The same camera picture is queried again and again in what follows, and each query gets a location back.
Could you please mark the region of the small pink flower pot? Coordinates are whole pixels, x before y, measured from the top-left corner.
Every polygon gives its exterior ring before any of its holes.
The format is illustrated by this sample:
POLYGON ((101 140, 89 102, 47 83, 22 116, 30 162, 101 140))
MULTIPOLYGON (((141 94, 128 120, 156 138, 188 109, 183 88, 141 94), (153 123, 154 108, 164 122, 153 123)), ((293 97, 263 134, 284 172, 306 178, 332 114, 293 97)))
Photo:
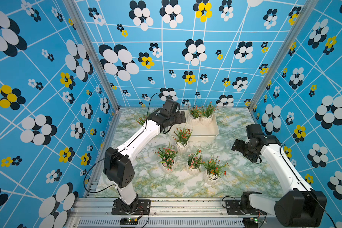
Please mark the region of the small pink flower pot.
POLYGON ((196 126, 199 123, 200 111, 197 105, 189 108, 189 124, 196 126))

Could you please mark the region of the orange flower pot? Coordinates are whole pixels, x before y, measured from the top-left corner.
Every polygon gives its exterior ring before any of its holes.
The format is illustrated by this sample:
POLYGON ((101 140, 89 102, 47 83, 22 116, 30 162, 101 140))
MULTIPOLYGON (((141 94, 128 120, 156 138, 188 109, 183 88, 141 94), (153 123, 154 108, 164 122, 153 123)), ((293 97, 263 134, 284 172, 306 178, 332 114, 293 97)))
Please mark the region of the orange flower pot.
POLYGON ((208 105, 202 106, 200 110, 201 123, 203 125, 211 124, 215 112, 216 112, 216 105, 213 105, 212 102, 210 102, 208 105))

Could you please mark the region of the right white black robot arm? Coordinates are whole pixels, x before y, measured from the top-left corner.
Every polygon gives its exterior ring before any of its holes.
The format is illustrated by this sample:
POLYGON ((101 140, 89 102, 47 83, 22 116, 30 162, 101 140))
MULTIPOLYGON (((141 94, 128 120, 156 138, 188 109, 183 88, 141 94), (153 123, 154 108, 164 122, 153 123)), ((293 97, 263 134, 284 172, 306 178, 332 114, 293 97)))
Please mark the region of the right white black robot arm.
POLYGON ((320 226, 326 212, 327 198, 302 178, 275 136, 256 135, 249 142, 236 139, 232 150, 253 161, 259 157, 266 159, 283 190, 283 196, 279 199, 259 192, 243 192, 240 202, 243 213, 264 211, 275 216, 285 227, 320 226))

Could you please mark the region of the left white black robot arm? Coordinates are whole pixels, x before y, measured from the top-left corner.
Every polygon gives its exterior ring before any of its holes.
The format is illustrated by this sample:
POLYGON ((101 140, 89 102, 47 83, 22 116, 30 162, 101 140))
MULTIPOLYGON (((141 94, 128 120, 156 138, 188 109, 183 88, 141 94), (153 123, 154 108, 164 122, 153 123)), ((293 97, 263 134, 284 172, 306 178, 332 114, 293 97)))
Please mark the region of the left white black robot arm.
POLYGON ((132 181, 135 177, 134 163, 138 153, 161 131, 175 124, 186 122, 184 111, 168 112, 161 108, 149 114, 143 126, 130 139, 117 148, 108 148, 104 156, 103 172, 116 186, 120 195, 120 207, 126 213, 138 208, 138 194, 132 181))

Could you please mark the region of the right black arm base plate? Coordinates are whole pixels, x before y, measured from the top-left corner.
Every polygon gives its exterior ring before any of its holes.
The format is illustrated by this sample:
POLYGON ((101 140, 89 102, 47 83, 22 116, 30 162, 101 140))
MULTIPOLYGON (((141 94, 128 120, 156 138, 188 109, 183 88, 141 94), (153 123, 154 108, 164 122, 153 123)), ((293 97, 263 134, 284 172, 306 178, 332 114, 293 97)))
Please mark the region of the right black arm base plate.
POLYGON ((264 216, 266 213, 262 210, 254 209, 239 199, 225 198, 222 200, 222 206, 227 210, 228 215, 240 216, 264 216))

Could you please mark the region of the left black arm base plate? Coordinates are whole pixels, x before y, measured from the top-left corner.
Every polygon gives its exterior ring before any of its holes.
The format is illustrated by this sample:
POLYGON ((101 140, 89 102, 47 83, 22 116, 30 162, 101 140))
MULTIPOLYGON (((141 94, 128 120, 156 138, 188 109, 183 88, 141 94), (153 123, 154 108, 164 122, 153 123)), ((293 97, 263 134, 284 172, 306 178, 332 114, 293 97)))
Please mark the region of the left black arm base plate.
POLYGON ((112 215, 149 215, 151 200, 136 199, 130 205, 125 204, 121 199, 113 201, 112 215))

